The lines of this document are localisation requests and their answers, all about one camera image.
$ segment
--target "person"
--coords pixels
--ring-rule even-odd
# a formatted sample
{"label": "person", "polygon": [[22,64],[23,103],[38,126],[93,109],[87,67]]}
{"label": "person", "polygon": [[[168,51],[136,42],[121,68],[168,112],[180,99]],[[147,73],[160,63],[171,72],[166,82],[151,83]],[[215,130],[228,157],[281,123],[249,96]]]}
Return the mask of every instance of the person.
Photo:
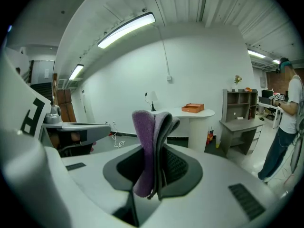
{"label": "person", "polygon": [[262,170],[258,173],[259,179],[267,182],[283,161],[288,146],[294,141],[296,130],[296,115],[299,103],[303,98],[303,84],[300,77],[295,73],[291,62],[283,57],[278,69],[285,74],[285,80],[289,81],[288,102],[275,101],[275,105],[283,109],[283,116],[275,139],[268,151]]}

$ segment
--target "desk drawer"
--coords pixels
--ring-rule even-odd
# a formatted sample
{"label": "desk drawer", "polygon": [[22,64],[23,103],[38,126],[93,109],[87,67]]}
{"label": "desk drawer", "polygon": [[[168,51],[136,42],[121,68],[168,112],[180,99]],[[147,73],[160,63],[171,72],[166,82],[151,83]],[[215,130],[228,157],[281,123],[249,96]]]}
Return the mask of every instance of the desk drawer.
{"label": "desk drawer", "polygon": [[253,139],[258,139],[260,137],[261,132],[258,132],[255,134],[255,136],[253,137]]}
{"label": "desk drawer", "polygon": [[262,128],[263,128],[263,125],[262,125],[262,126],[257,127],[257,129],[256,129],[256,133],[258,133],[258,132],[262,131]]}
{"label": "desk drawer", "polygon": [[251,145],[250,145],[250,148],[249,148],[249,151],[250,151],[250,152],[252,152],[252,151],[255,149],[256,143],[257,143],[257,139],[255,139],[255,140],[252,141],[252,143],[251,143]]}

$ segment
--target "chair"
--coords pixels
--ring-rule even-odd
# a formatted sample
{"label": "chair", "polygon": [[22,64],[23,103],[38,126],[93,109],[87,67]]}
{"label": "chair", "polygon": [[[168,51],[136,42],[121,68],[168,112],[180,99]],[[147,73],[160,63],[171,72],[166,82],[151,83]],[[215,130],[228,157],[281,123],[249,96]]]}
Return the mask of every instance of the chair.
{"label": "chair", "polygon": [[266,117],[269,117],[271,118],[271,120],[273,121],[275,119],[275,115],[274,113],[276,112],[276,109],[273,109],[273,108],[268,108],[268,110],[270,111],[270,114],[268,114]]}

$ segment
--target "jeans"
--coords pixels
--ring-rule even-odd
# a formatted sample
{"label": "jeans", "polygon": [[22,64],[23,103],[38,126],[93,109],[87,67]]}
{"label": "jeans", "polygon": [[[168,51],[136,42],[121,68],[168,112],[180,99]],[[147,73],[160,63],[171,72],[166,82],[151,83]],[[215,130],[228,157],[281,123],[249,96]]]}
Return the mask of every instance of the jeans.
{"label": "jeans", "polygon": [[280,166],[287,152],[287,147],[293,142],[296,133],[286,133],[281,128],[278,129],[275,139],[266,156],[262,170],[258,173],[259,179],[263,180],[270,177]]}

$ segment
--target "vase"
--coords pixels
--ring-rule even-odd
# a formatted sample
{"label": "vase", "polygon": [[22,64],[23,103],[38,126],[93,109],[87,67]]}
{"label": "vase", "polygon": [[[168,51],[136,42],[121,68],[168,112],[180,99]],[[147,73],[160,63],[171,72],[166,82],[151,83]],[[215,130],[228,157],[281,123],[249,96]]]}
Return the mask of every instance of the vase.
{"label": "vase", "polygon": [[234,85],[232,86],[232,91],[238,92],[238,87],[237,87],[237,86],[238,86],[238,85],[234,84]]}

